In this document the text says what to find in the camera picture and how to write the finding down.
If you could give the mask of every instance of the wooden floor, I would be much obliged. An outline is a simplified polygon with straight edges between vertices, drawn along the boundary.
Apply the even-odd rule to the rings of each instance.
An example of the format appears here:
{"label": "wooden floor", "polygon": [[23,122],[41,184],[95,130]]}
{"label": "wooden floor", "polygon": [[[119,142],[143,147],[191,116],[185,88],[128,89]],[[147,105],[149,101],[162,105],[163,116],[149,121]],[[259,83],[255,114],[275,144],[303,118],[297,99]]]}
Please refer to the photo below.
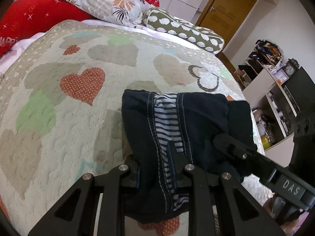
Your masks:
{"label": "wooden floor", "polygon": [[225,54],[223,52],[219,52],[218,54],[215,55],[219,60],[221,60],[221,62],[225,65],[225,67],[227,68],[227,70],[229,70],[229,72],[232,74],[232,76],[234,77],[234,79],[237,81],[237,83],[240,85],[240,87],[242,89],[244,89],[244,85],[243,83],[240,81],[240,79],[238,78],[238,76],[234,73],[236,71],[234,65],[229,61],[229,59],[225,56]]}

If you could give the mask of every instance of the floral pillow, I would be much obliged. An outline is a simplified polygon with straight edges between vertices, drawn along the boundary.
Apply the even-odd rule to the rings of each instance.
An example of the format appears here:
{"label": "floral pillow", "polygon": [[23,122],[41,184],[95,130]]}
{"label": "floral pillow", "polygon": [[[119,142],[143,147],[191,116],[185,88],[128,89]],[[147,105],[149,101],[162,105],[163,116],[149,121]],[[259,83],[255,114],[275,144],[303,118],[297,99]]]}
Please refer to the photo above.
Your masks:
{"label": "floral pillow", "polygon": [[65,0],[90,15],[118,25],[134,27],[153,7],[145,0]]}
{"label": "floral pillow", "polygon": [[176,35],[212,54],[219,53],[224,47],[224,39],[214,31],[194,26],[183,19],[176,19],[159,7],[150,8],[144,14],[142,24],[152,30]]}

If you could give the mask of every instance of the striped fabric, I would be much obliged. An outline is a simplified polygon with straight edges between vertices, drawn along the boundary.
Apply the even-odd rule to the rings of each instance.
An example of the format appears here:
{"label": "striped fabric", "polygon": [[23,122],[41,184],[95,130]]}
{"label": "striped fabric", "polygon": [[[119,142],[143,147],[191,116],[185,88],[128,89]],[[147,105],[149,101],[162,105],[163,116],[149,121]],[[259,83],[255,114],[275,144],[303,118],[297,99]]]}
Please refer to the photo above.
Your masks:
{"label": "striped fabric", "polygon": [[177,195],[174,191],[170,173],[171,167],[167,155],[167,143],[170,140],[174,141],[177,152],[184,152],[177,100],[178,95],[175,93],[155,94],[153,100],[155,132],[163,159],[165,183],[172,198],[173,211],[179,209],[183,203],[189,200],[188,195]]}

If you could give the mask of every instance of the bedspread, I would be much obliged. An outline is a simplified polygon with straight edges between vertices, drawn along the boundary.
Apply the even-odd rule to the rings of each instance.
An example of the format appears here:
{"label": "bedspread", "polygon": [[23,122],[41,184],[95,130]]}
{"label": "bedspread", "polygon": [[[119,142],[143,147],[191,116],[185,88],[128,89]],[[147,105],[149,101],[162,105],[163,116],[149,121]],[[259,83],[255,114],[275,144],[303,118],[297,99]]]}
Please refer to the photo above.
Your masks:
{"label": "bedspread", "polygon": [[[73,20],[54,26],[0,82],[0,194],[22,236],[83,173],[106,173],[131,152],[121,117],[127,88],[245,99],[229,71],[205,51]],[[260,203],[271,194],[254,176],[243,185]],[[174,235],[187,235],[185,218],[177,218]],[[126,235],[146,235],[143,229],[126,219]]]}

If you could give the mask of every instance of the green pillow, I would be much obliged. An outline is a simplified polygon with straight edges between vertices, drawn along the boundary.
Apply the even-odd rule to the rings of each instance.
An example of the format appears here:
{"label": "green pillow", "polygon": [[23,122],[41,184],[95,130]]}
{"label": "green pillow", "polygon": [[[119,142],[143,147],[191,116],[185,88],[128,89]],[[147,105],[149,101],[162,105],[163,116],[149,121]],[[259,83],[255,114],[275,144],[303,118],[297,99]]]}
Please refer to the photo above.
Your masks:
{"label": "green pillow", "polygon": [[159,7],[148,9],[143,15],[142,24],[152,30],[176,35],[212,54],[219,53],[224,46],[224,39],[212,30],[176,19],[168,11]]}

